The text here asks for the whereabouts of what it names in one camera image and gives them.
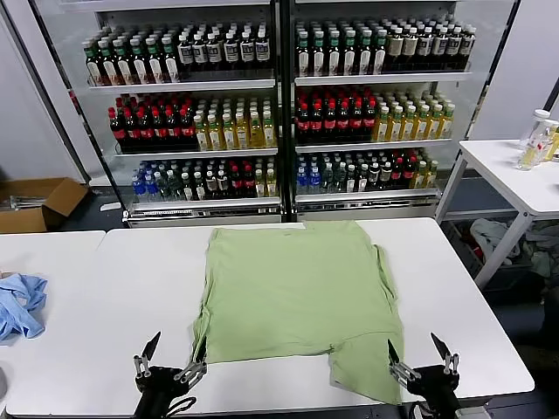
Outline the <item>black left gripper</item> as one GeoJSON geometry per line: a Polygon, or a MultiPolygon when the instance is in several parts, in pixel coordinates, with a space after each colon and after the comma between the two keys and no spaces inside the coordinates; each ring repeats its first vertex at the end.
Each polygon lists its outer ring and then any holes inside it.
{"type": "Polygon", "coordinates": [[[178,397],[185,396],[190,386],[198,384],[207,373],[206,337],[196,346],[193,358],[183,369],[171,367],[151,367],[151,361],[161,333],[157,332],[149,340],[141,354],[133,357],[135,365],[135,383],[141,392],[133,418],[166,418],[171,412],[171,403],[178,397]]]}

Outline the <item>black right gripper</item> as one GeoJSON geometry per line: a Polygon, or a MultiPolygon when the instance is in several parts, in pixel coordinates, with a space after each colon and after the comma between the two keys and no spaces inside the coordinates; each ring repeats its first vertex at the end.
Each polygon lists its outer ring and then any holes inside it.
{"type": "Polygon", "coordinates": [[[401,362],[390,340],[388,343],[390,375],[409,393],[425,399],[436,418],[454,418],[460,409],[454,391],[459,385],[459,354],[452,353],[448,346],[435,334],[431,339],[444,366],[428,366],[413,369],[401,362]]]}

